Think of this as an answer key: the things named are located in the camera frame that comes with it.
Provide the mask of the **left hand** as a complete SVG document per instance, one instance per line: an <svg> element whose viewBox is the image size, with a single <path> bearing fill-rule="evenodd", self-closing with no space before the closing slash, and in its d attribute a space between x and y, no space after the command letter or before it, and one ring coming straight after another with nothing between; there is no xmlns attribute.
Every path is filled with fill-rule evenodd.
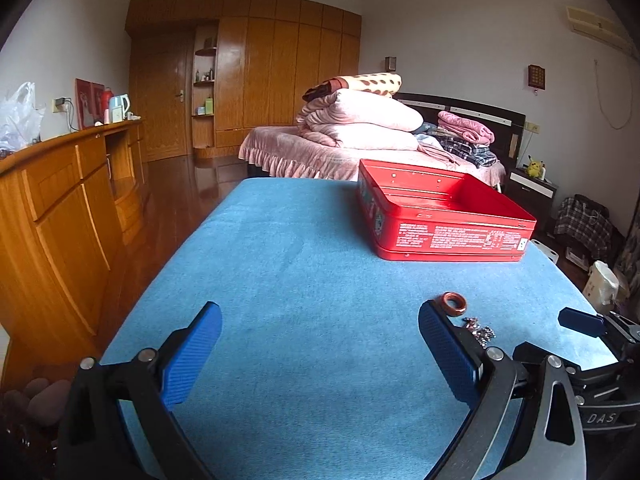
<svg viewBox="0 0 640 480"><path fill-rule="evenodd" d="M71 386L67 379L49 382L43 377L35 378L23 390L3 393L1 406L10 414L42 426L54 426L63 418Z"/></svg>

